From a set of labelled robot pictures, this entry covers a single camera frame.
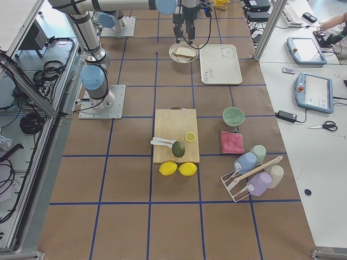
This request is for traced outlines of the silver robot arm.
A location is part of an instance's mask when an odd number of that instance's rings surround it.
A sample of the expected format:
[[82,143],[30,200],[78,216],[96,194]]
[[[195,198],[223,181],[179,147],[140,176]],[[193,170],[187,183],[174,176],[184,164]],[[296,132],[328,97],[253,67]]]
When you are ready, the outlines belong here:
[[89,15],[91,11],[157,10],[161,14],[169,15],[176,11],[178,5],[177,1],[145,0],[49,1],[49,3],[54,9],[68,16],[80,45],[86,51],[92,51],[100,46]]
[[97,110],[112,107],[115,97],[110,91],[107,71],[110,57],[103,49],[95,32],[91,11],[100,12],[113,19],[129,8],[127,1],[50,1],[52,8],[64,13],[83,49],[84,65],[80,81],[89,95],[91,108]]

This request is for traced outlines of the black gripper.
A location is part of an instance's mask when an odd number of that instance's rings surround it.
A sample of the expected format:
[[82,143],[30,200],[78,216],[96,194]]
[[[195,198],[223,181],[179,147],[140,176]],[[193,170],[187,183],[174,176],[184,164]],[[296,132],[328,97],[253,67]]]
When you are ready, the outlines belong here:
[[183,23],[185,23],[186,33],[188,34],[188,43],[193,44],[193,40],[195,39],[194,21],[187,18],[184,14],[173,14],[173,31],[175,34],[176,43],[181,42]]

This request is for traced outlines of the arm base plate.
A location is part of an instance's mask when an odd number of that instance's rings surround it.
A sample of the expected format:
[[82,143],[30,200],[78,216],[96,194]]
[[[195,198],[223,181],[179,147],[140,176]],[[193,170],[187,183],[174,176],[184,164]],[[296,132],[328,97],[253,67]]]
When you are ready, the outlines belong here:
[[133,37],[136,25],[136,18],[123,16],[121,19],[111,19],[113,27],[103,27],[101,37]]
[[100,100],[97,102],[92,99],[92,102],[90,102],[89,95],[87,91],[85,91],[83,98],[88,99],[88,101],[81,104],[78,118],[80,120],[121,119],[123,115],[125,93],[125,85],[109,85],[109,94],[105,97],[105,100],[100,105],[93,107],[97,105]]

